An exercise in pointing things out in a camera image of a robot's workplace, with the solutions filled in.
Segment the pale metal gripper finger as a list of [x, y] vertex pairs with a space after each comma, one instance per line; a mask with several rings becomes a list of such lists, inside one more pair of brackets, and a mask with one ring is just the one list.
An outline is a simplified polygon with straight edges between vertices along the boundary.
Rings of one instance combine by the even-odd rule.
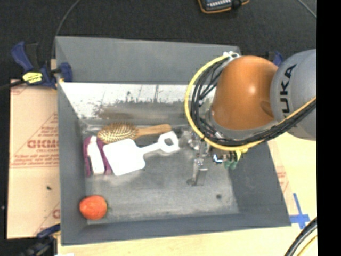
[[200, 168], [197, 174], [197, 185], [203, 186], [205, 184], [206, 174], [208, 172], [208, 168]]
[[195, 186], [197, 184], [199, 171], [200, 171], [200, 160], [198, 158], [195, 158], [192, 163], [192, 176], [186, 181], [186, 183], [189, 186]]

